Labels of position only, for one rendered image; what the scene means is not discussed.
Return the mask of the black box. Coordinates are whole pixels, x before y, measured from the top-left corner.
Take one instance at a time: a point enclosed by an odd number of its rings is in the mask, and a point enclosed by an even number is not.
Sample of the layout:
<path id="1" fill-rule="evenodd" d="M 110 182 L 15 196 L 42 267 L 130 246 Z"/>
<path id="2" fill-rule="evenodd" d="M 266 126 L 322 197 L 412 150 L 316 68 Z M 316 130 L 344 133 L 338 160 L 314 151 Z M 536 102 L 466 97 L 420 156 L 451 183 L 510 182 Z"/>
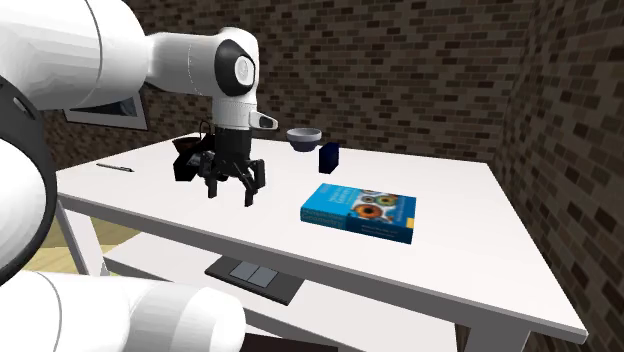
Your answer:
<path id="1" fill-rule="evenodd" d="M 174 177 L 178 182 L 190 182 L 196 176 L 203 176 L 202 153 L 185 151 L 173 163 Z"/>

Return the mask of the white framed wall picture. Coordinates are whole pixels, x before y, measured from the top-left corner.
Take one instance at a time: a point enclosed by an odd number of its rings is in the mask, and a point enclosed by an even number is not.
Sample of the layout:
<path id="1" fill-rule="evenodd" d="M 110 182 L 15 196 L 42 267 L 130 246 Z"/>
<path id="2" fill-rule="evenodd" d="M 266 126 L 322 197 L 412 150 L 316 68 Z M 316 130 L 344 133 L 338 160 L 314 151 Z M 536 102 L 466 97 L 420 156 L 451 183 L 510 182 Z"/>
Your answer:
<path id="1" fill-rule="evenodd" d="M 66 121 L 71 123 L 134 130 L 148 129 L 139 92 L 123 101 L 87 108 L 64 109 L 63 113 Z"/>

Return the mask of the dark brown bowl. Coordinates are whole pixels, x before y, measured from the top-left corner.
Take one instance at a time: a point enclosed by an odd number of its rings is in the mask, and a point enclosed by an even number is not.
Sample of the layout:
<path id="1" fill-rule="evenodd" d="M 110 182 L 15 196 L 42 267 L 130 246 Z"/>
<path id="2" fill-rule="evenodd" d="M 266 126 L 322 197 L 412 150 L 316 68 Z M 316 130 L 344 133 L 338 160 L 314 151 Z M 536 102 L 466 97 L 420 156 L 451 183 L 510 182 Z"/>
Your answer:
<path id="1" fill-rule="evenodd" d="M 200 137 L 180 137 L 176 138 L 172 141 L 176 151 L 181 154 L 194 146 L 196 146 L 201 141 Z"/>

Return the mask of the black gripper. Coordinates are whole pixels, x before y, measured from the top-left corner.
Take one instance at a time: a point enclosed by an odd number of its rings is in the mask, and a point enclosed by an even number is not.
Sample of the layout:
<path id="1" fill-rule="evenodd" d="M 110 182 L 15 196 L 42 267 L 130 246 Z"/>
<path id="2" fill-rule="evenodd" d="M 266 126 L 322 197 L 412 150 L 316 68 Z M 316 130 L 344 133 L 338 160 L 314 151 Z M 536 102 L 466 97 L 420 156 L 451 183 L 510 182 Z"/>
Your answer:
<path id="1" fill-rule="evenodd" d="M 203 170 L 209 198 L 217 196 L 220 171 L 235 171 L 235 176 L 245 187 L 244 206 L 253 204 L 254 196 L 266 185 L 266 180 L 264 161 L 250 160 L 251 142 L 249 129 L 215 128 L 214 162 L 205 165 Z"/>

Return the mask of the grey bowl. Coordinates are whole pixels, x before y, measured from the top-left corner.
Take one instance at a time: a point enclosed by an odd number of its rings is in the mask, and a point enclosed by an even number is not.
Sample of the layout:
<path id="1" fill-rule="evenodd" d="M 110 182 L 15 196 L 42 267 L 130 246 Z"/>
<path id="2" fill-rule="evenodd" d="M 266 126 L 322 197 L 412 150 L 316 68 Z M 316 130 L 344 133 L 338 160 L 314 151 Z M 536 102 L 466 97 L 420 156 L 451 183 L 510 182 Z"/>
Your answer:
<path id="1" fill-rule="evenodd" d="M 313 151 L 322 138 L 322 131 L 316 128 L 292 128 L 286 132 L 286 139 L 297 152 Z"/>

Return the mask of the white table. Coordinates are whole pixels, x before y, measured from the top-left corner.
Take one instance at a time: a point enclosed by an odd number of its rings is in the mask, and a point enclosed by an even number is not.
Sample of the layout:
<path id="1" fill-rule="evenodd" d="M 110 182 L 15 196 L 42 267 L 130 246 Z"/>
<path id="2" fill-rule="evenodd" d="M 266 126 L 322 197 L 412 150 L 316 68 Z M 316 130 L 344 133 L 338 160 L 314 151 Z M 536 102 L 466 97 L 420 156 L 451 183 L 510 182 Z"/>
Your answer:
<path id="1" fill-rule="evenodd" d="M 240 181 L 209 198 L 204 182 L 178 182 L 163 141 L 57 174 L 58 220 L 69 240 L 92 220 L 136 230 L 101 254 L 115 274 L 208 286 L 238 298 L 250 325 L 350 352 L 438 352 L 455 329 L 465 352 L 522 352 L 531 333 L 581 344 L 587 330 L 484 163 L 341 149 L 331 174 L 316 152 L 256 139 L 266 185 L 244 206 Z M 123 172 L 96 166 L 132 168 Z M 410 244 L 306 223 L 305 201 L 323 184 L 416 198 Z M 204 271 L 221 256 L 304 283 L 288 306 Z"/>

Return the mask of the dark grey flat device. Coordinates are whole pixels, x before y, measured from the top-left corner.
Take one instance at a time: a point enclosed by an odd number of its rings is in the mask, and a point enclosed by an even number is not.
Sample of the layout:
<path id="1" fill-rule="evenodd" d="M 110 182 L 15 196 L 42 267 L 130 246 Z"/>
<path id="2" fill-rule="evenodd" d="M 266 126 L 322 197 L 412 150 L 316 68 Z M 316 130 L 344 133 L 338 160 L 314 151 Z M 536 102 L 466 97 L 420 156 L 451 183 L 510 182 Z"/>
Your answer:
<path id="1" fill-rule="evenodd" d="M 304 283 L 304 279 L 226 256 L 217 259 L 204 273 L 285 306 Z"/>

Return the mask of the dark blue box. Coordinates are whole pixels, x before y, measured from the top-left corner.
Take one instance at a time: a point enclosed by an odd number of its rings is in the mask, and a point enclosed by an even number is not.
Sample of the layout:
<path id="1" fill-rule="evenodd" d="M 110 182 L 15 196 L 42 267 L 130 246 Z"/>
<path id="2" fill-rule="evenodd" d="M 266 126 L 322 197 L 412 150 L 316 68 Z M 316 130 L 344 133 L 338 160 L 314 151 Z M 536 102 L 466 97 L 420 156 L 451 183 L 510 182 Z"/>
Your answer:
<path id="1" fill-rule="evenodd" d="M 331 174 L 339 164 L 339 144 L 328 142 L 319 149 L 318 171 Z"/>

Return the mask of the blue book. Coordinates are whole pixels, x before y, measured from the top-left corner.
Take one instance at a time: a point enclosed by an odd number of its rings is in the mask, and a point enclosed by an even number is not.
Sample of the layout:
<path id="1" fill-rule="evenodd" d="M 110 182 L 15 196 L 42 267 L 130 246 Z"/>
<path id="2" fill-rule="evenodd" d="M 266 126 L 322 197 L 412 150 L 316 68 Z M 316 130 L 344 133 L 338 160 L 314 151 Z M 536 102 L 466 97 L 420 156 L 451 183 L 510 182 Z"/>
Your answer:
<path id="1" fill-rule="evenodd" d="M 300 220 L 410 244 L 415 208 L 415 197 L 323 183 L 302 205 Z"/>

